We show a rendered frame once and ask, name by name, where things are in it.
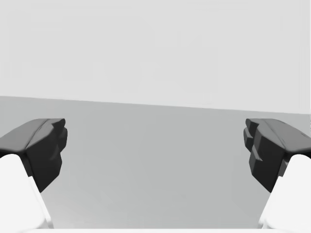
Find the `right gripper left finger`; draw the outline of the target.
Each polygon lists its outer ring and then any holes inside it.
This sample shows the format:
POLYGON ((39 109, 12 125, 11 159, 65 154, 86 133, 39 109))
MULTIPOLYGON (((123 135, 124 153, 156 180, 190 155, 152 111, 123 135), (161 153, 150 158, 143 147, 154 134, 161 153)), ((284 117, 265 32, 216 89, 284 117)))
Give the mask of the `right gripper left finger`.
POLYGON ((41 193, 60 174, 65 124, 33 119, 0 137, 0 229, 54 228, 41 193))

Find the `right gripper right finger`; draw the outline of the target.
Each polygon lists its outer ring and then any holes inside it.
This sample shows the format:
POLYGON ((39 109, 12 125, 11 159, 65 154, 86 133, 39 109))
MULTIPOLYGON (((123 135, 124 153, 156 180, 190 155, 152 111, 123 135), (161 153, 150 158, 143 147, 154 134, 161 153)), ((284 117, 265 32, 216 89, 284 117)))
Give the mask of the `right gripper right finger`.
POLYGON ((277 119, 245 123, 251 174, 270 192, 259 228, 311 229, 311 137, 277 119))

